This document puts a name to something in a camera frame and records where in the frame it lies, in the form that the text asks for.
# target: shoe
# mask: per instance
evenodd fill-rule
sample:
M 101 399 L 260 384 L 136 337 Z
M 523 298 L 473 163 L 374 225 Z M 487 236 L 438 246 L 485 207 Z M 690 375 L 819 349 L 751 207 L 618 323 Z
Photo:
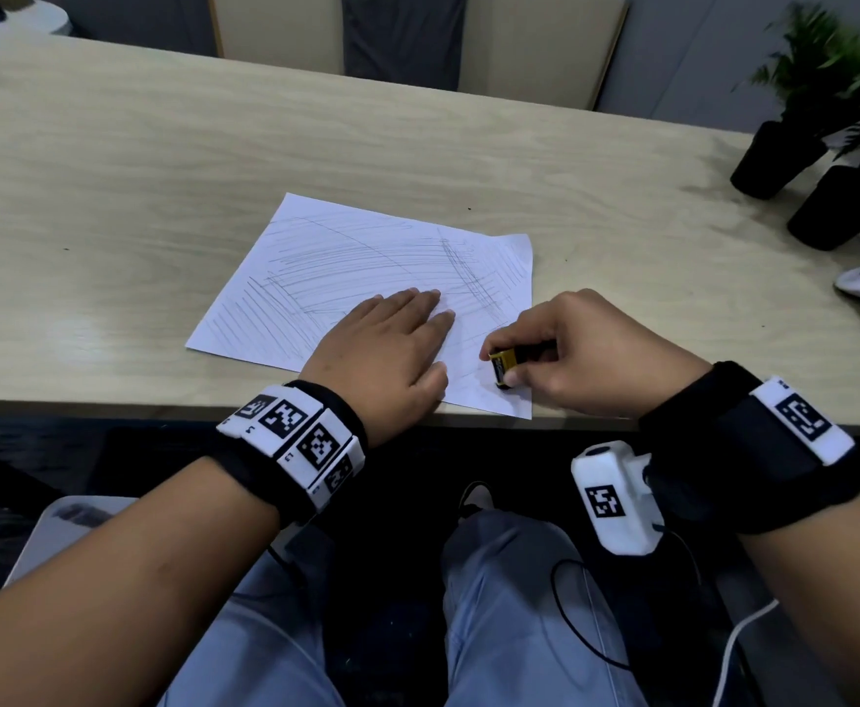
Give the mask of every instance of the shoe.
M 474 481 L 463 490 L 459 500 L 459 523 L 480 511 L 491 511 L 495 508 L 492 500 L 492 489 L 486 482 Z

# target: light blue jeans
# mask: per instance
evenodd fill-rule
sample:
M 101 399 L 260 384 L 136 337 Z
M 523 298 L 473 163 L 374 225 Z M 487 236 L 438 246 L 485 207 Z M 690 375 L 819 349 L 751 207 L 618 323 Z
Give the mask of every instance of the light blue jeans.
M 289 558 L 306 595 L 264 554 L 188 657 L 160 707 L 342 707 L 325 674 L 321 615 L 329 539 L 306 528 Z M 633 675 L 607 665 L 567 628 L 552 566 L 579 559 L 556 526 L 504 511 L 464 521 L 443 550 L 448 707 L 645 707 Z M 619 629 L 587 571 L 558 572 L 565 612 L 620 662 Z

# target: light wood tabletop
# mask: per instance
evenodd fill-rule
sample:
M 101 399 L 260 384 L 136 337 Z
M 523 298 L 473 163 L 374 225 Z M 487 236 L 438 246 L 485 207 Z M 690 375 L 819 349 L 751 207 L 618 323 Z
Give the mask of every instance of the light wood tabletop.
M 527 233 L 536 301 L 594 287 L 860 430 L 860 245 L 733 190 L 740 134 L 70 38 L 0 48 L 0 413 L 221 417 L 290 373 L 184 343 L 283 195 Z M 483 426 L 601 426 L 444 406 Z

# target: person's left hand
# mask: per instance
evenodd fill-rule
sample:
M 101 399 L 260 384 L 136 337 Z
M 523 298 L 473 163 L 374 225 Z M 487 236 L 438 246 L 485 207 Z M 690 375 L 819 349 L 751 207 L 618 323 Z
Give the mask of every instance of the person's left hand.
M 443 399 L 446 365 L 431 364 L 453 327 L 452 310 L 427 320 L 439 290 L 417 288 L 354 308 L 322 338 L 299 379 L 338 394 L 383 444 L 416 424 Z

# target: sheet of paper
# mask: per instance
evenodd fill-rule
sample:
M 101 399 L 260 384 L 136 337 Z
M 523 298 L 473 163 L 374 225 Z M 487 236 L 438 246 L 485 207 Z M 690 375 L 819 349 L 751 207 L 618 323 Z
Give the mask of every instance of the sheet of paper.
M 437 359 L 449 403 L 531 418 L 527 390 L 503 392 L 483 338 L 532 305 L 527 236 L 489 237 L 287 194 L 186 347 L 299 371 L 349 310 L 377 293 L 438 288 L 457 319 Z

